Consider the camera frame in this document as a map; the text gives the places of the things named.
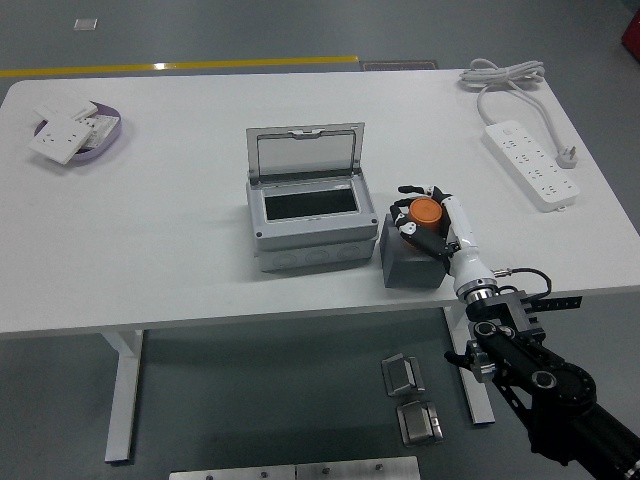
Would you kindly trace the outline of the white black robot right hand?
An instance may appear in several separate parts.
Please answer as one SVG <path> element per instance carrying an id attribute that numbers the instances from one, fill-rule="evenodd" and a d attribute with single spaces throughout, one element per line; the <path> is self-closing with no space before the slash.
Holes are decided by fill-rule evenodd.
<path id="1" fill-rule="evenodd" d="M 434 185 L 402 185 L 403 197 L 390 206 L 393 225 L 400 237 L 418 251 L 441 262 L 454 279 L 456 297 L 469 305 L 478 299 L 497 294 L 492 270 L 481 260 L 473 229 L 461 202 Z M 418 200 L 432 200 L 441 209 L 437 227 L 428 227 L 413 215 L 411 205 Z"/>

